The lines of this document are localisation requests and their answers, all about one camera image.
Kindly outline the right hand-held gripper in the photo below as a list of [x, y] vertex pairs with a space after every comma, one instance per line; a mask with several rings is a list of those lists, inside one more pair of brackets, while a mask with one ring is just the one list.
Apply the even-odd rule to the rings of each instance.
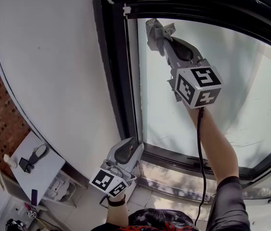
[[222, 89], [222, 78], [215, 66], [202, 59], [199, 50], [173, 37], [165, 39], [163, 49], [171, 67], [172, 78], [168, 80], [176, 100], [184, 101], [189, 108], [201, 108], [215, 103]]

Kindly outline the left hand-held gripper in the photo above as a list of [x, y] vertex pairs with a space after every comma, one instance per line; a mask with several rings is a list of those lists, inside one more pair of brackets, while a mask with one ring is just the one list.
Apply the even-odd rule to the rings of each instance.
[[[104, 160], [89, 183], [110, 197], [118, 196], [136, 180], [132, 172], [140, 161], [143, 151], [144, 144], [138, 145], [136, 137], [120, 141], [110, 149], [108, 160]], [[117, 165], [114, 162], [127, 163]]]

